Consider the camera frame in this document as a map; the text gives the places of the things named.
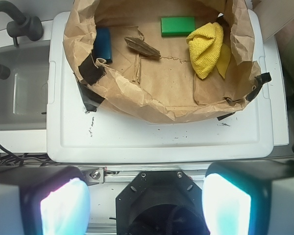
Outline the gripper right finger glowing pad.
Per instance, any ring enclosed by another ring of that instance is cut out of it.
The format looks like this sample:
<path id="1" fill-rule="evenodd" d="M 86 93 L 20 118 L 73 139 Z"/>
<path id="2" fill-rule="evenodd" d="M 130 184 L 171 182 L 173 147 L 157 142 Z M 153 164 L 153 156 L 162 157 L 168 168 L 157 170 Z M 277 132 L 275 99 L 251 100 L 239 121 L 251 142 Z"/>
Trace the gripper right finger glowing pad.
<path id="1" fill-rule="evenodd" d="M 202 209 L 213 235 L 294 235 L 294 160 L 211 163 Z"/>

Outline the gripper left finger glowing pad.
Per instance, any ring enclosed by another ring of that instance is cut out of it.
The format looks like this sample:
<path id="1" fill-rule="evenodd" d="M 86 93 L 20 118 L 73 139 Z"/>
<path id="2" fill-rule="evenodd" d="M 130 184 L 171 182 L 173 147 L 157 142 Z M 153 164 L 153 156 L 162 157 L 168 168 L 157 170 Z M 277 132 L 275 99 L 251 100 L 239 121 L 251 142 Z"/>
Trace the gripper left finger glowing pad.
<path id="1" fill-rule="evenodd" d="M 0 166 L 0 235 L 84 235 L 90 192 L 75 166 Z"/>

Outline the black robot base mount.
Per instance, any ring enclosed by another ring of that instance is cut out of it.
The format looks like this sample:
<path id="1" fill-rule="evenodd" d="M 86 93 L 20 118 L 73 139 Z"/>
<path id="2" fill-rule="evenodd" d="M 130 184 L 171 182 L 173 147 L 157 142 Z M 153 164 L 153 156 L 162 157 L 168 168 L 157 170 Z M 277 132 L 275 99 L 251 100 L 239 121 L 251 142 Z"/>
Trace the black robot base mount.
<path id="1" fill-rule="evenodd" d="M 116 197 L 119 235 L 208 235 L 202 189 L 183 171 L 142 171 Z"/>

